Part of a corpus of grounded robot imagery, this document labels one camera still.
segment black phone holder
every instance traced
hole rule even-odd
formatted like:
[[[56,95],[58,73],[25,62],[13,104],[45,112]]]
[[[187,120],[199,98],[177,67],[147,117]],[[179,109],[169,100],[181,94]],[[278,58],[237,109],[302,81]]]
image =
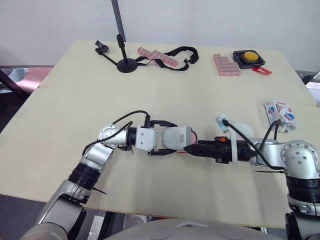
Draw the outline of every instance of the black phone holder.
[[[152,60],[155,61],[160,66],[160,68],[166,68],[166,69],[170,69],[170,70],[174,70],[174,71],[185,71],[185,70],[187,70],[189,68],[189,64],[188,63],[195,64],[199,59],[198,52],[194,47],[191,47],[191,46],[180,46],[180,47],[178,47],[178,48],[176,48],[176,49],[174,49],[172,51],[166,52],[164,54],[167,55],[167,56],[173,56],[174,57],[175,55],[177,55],[178,53],[180,53],[182,51],[191,51],[192,55],[190,56],[190,59],[189,60],[184,59],[183,62],[185,63],[185,65],[183,67],[181,67],[181,68],[169,67],[169,66],[165,65],[164,62],[161,59],[151,59],[148,63],[142,63],[140,61],[146,60],[148,58],[145,57],[145,56],[140,56],[140,57],[138,57],[136,59],[127,58],[127,54],[126,54],[126,51],[125,51],[125,42],[124,42],[121,34],[118,34],[116,36],[116,39],[118,41],[119,48],[121,49],[122,56],[123,56],[123,59],[120,60],[118,63],[113,61],[110,57],[108,57],[105,54],[109,50],[109,47],[107,45],[104,45],[101,42],[96,41],[95,45],[97,46],[97,48],[95,49],[95,51],[99,55],[105,57],[110,62],[112,62],[114,65],[116,65],[116,68],[121,73],[131,73],[134,70],[136,70],[138,66],[148,65],[149,63],[151,63]]]

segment table surface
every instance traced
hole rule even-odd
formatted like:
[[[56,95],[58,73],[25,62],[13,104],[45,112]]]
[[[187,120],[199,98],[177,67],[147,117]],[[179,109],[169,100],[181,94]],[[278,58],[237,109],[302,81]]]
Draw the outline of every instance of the table surface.
[[[116,42],[105,42],[108,56],[120,60]],[[168,52],[177,45],[126,43]],[[223,136],[215,119],[226,114],[244,122],[262,138],[268,129],[264,101],[288,102],[298,128],[279,133],[280,142],[305,140],[320,149],[320,109],[282,53],[255,49],[272,71],[250,69],[241,76],[219,76],[213,54],[232,56],[237,47],[196,46],[199,60],[187,71],[161,69],[154,63],[120,73],[95,52],[94,41],[77,41],[28,98],[0,134],[0,193],[48,201],[78,164],[83,147],[104,125],[134,110],[154,120],[190,126],[200,140]],[[176,56],[181,62],[189,56]],[[142,125],[143,115],[133,115]],[[289,211],[282,174],[255,172],[247,163],[218,164],[188,154],[146,156],[144,151],[116,151],[86,207],[152,216],[219,220],[283,228]]]

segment black strap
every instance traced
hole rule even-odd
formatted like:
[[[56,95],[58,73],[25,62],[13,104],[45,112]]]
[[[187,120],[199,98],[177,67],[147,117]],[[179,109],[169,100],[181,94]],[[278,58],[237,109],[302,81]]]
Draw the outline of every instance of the black strap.
[[[181,67],[181,68],[169,67],[169,66],[165,65],[164,62],[161,59],[151,59],[148,63],[140,62],[142,60],[148,59],[146,56],[140,56],[140,57],[136,58],[135,60],[137,61],[138,66],[148,65],[153,60],[160,66],[160,68],[166,68],[166,69],[175,70],[175,71],[185,71],[185,70],[187,70],[189,68],[189,64],[188,63],[194,64],[199,59],[198,52],[194,47],[191,47],[191,46],[180,46],[180,47],[178,47],[178,48],[176,48],[176,49],[174,49],[172,51],[165,52],[164,54],[167,55],[167,56],[173,56],[174,57],[175,55],[177,55],[178,53],[180,53],[182,51],[191,51],[191,52],[193,52],[193,54],[190,56],[190,60],[187,60],[186,58],[184,59],[185,65],[183,67]]]
[[[99,41],[96,41],[95,45],[98,46],[95,49],[95,51],[99,55],[105,57],[110,62],[112,62],[114,65],[117,65],[117,63],[115,61],[113,61],[110,57],[108,57],[106,54],[104,54],[104,53],[106,53],[108,51],[108,49],[109,49],[108,46],[103,45]],[[178,48],[176,48],[176,49],[174,49],[172,51],[165,52],[164,54],[167,55],[167,56],[173,56],[174,57],[175,55],[177,55],[178,53],[180,53],[182,51],[191,51],[191,52],[193,52],[193,54],[190,56],[190,60],[187,60],[186,58],[183,60],[185,62],[185,65],[183,67],[181,67],[181,68],[169,67],[169,66],[165,65],[164,62],[161,59],[151,59],[148,63],[140,62],[142,60],[148,59],[145,56],[140,56],[140,57],[136,58],[135,60],[136,60],[138,66],[145,66],[145,65],[148,65],[149,63],[151,63],[152,61],[155,61],[160,66],[160,68],[166,68],[166,69],[170,69],[170,70],[174,70],[174,71],[185,71],[185,70],[187,70],[189,68],[189,64],[188,63],[195,64],[199,59],[198,52],[194,47],[192,47],[192,46],[180,46],[180,47],[178,47]]]

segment snack package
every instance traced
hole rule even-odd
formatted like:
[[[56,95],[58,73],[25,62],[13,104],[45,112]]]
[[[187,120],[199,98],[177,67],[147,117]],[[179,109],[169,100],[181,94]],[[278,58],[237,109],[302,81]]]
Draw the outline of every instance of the snack package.
[[[290,132],[298,127],[296,117],[288,103],[270,100],[264,103],[264,108],[270,124],[275,120],[281,119],[281,126],[278,128],[280,132]]]

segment pink package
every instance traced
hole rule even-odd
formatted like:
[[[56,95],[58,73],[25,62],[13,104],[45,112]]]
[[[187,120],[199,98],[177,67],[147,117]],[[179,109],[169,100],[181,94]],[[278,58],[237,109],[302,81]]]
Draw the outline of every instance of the pink package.
[[[158,50],[154,50],[153,52],[143,48],[143,47],[139,47],[137,49],[138,54],[140,54],[141,56],[144,56],[150,60],[152,59],[160,59],[162,60],[162,62],[164,62],[165,64],[168,64],[170,66],[176,67],[179,62],[178,60],[174,59],[173,57],[170,57],[168,55],[165,55],[164,53],[158,51]]]
[[[240,76],[241,70],[236,62],[230,62],[227,56],[214,54],[213,60],[219,76]]]

